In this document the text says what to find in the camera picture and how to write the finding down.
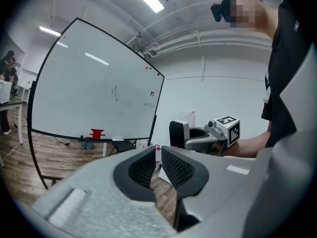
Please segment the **man's arm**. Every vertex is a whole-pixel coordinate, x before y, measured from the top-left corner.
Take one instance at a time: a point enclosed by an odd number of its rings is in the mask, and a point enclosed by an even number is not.
[[[226,152],[226,156],[255,158],[258,152],[265,148],[266,142],[271,135],[271,121],[268,123],[267,131],[250,139],[239,139]]]

